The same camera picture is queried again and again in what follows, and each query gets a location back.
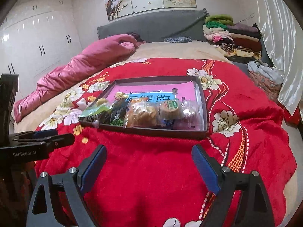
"gray headboard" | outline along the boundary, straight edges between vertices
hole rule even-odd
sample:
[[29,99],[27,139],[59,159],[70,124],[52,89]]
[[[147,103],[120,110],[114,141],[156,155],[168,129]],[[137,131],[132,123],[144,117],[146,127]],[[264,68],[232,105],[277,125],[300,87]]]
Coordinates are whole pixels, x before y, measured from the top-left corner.
[[99,39],[135,32],[148,43],[163,42],[170,36],[191,37],[192,40],[206,42],[203,24],[207,15],[206,9],[161,10],[113,21],[97,30]]

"black tray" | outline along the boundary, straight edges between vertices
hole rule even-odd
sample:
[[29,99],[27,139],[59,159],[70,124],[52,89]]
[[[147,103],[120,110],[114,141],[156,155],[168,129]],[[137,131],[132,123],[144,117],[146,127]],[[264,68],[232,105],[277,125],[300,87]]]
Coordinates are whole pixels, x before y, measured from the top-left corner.
[[[91,104],[94,105],[98,99],[106,98],[115,85],[152,85],[152,84],[177,84],[192,81],[196,90],[196,101],[202,103],[200,113],[202,117],[202,124],[200,131],[191,130],[166,130],[166,129],[154,129],[154,128],[123,128],[121,126],[113,126],[107,124],[100,124],[99,129],[123,132],[128,134],[147,135],[147,136],[162,136],[162,137],[175,137],[175,138],[187,138],[187,139],[203,139],[207,132],[207,111],[205,98],[203,94],[203,88],[198,77],[195,76],[156,76],[156,77],[140,77],[119,79],[112,82],[96,100]],[[79,118],[80,124],[83,126],[93,127],[92,122],[87,121],[87,117]]]

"white wardrobe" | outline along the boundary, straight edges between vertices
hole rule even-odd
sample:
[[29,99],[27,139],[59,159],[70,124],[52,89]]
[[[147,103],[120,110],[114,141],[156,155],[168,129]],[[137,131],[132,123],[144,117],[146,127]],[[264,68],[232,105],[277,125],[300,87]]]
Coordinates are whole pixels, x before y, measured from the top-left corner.
[[0,27],[0,74],[19,74],[23,99],[37,81],[82,51],[71,0],[33,0],[16,5]]

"pink paper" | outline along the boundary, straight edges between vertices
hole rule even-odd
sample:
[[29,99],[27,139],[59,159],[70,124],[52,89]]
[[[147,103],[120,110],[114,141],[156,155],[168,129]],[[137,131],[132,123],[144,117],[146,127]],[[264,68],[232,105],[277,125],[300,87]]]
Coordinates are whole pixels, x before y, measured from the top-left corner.
[[114,102],[117,92],[130,93],[130,92],[172,92],[172,89],[178,89],[176,98],[182,100],[184,97],[186,100],[196,101],[196,93],[194,83],[192,81],[186,83],[177,84],[154,84],[154,85],[136,85],[136,86],[120,86],[116,85],[106,98],[109,102]]

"white curtain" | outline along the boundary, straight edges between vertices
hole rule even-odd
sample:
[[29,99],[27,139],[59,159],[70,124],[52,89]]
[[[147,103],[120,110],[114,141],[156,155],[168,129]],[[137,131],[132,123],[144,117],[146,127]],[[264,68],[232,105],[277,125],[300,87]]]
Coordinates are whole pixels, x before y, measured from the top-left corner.
[[257,0],[258,27],[284,82],[278,100],[291,115],[303,91],[303,31],[283,0]]

